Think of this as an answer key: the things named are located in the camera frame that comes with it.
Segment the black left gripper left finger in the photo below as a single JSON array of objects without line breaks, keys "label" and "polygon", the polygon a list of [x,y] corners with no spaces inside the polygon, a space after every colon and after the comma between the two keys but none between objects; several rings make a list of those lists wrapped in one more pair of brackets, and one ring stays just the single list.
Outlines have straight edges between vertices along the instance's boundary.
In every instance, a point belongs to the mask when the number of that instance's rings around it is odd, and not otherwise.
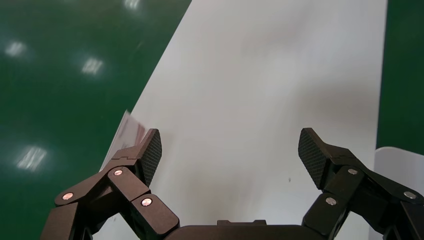
[{"label": "black left gripper left finger", "polygon": [[140,144],[118,150],[101,171],[60,193],[40,238],[91,240],[120,214],[139,239],[165,239],[180,221],[150,190],[161,157],[160,132],[152,128]]}]

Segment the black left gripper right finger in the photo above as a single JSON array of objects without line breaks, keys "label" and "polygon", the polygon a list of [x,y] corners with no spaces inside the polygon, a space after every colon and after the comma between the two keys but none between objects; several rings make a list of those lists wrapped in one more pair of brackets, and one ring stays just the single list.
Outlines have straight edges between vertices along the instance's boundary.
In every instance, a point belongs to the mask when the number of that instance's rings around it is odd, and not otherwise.
[{"label": "black left gripper right finger", "polygon": [[321,191],[303,217],[304,227],[332,240],[355,213],[385,240],[423,239],[424,197],[417,191],[368,169],[310,127],[300,132],[298,156]]}]

